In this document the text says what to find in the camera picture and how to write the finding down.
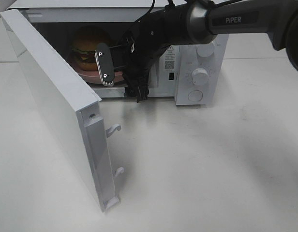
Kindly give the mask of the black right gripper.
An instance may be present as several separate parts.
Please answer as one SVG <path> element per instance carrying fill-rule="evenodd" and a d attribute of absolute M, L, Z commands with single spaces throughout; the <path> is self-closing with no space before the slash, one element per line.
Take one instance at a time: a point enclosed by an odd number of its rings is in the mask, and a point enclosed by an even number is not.
<path fill-rule="evenodd" d="M 171 12 L 144 14 L 134 22 L 138 34 L 128 30 L 117 46 L 110 48 L 114 70 L 122 71 L 128 94 L 136 101 L 145 101 L 149 94 L 149 69 L 172 45 Z"/>

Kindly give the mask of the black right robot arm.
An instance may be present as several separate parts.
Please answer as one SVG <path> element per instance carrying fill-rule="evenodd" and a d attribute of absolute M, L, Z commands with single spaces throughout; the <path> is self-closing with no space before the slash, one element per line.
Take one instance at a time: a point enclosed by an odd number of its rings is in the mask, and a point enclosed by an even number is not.
<path fill-rule="evenodd" d="M 275 50 L 285 49 L 298 71 L 298 0 L 172 1 L 139 17 L 138 34 L 125 31 L 112 54 L 122 71 L 126 94 L 144 101 L 149 71 L 172 45 L 208 44 L 220 34 L 266 33 Z"/>

